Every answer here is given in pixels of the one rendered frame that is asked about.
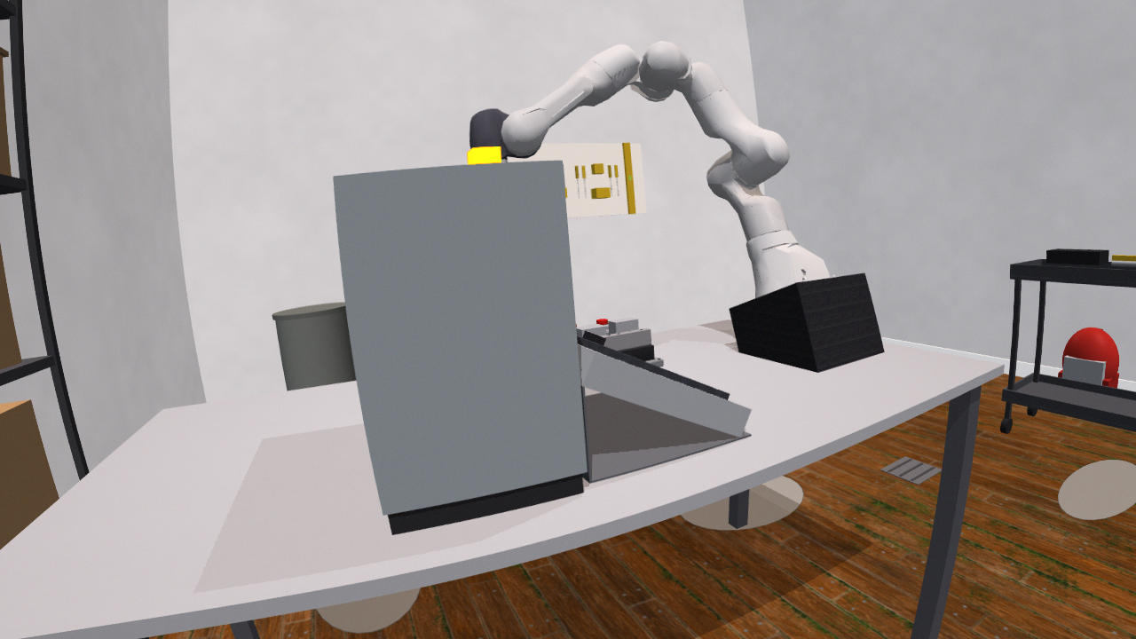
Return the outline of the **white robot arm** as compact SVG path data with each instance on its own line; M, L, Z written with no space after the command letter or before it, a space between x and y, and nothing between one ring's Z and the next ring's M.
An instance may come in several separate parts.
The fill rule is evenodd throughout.
M782 135L747 121L713 68L705 63L692 64L671 42L651 44L642 58L630 47L613 45L596 53L563 86L534 106L512 114L498 108L473 114L470 149L500 146L501 161L507 157L529 158L537 153L548 130L563 121L566 114L602 103L628 85L653 102L665 101L673 90L679 91L705 135L722 138L730 146L730 151L707 171L707 186L738 213L755 297L801 280L835 279L820 257L799 246L782 204L761 193L759 185L790 161L790 149Z

